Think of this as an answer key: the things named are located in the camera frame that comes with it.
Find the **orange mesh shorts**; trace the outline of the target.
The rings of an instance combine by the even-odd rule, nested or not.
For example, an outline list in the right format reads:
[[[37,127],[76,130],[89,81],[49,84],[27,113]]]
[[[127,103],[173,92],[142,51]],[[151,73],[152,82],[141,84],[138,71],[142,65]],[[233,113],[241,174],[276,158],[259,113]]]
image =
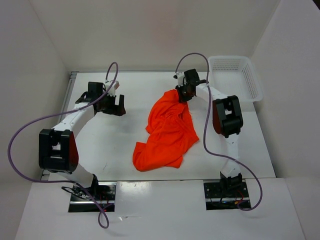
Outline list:
[[[200,140],[189,106],[179,102],[176,89],[166,91],[153,105],[145,130],[149,137],[145,143],[136,143],[132,156],[132,163],[140,172],[180,168],[184,154]]]

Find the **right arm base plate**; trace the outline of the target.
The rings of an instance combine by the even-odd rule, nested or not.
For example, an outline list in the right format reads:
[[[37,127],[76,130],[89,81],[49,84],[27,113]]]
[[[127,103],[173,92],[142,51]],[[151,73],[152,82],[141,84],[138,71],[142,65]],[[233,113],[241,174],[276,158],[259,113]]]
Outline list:
[[[205,206],[207,211],[234,210],[238,205],[243,209],[250,209],[251,202],[245,181],[239,187],[222,190],[219,180],[203,182]]]

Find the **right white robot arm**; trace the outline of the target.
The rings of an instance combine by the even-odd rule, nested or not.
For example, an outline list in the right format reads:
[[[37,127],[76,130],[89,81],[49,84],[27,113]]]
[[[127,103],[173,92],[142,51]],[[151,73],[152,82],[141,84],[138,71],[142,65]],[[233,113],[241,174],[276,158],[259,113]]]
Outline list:
[[[241,187],[243,181],[237,163],[239,134],[244,124],[239,98],[235,95],[228,96],[207,85],[207,81],[201,80],[195,69],[176,72],[173,78],[177,80],[175,89],[181,103],[199,97],[210,104],[208,115],[212,117],[213,128],[225,150],[225,154],[221,156],[227,159],[220,170],[219,191],[223,196],[230,197]]]

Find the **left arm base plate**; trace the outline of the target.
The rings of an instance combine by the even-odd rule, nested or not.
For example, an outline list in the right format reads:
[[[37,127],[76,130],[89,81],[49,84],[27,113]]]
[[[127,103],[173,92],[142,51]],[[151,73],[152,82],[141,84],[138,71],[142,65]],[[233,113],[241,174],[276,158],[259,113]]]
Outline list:
[[[93,195],[94,199],[104,212],[114,212],[117,183],[99,182],[99,187],[101,190]],[[71,194],[68,208],[69,213],[93,213],[100,211],[92,199],[80,187],[62,186],[61,189]]]

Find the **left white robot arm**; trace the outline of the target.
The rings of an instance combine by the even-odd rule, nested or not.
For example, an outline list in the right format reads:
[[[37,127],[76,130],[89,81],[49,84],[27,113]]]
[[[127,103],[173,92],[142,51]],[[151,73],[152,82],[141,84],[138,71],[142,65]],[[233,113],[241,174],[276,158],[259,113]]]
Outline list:
[[[70,193],[89,200],[107,193],[95,174],[79,163],[76,137],[82,128],[99,112],[114,116],[126,113],[124,95],[116,96],[117,80],[89,82],[88,89],[75,102],[74,108],[51,129],[39,133],[38,162],[43,170],[58,174],[71,181]]]

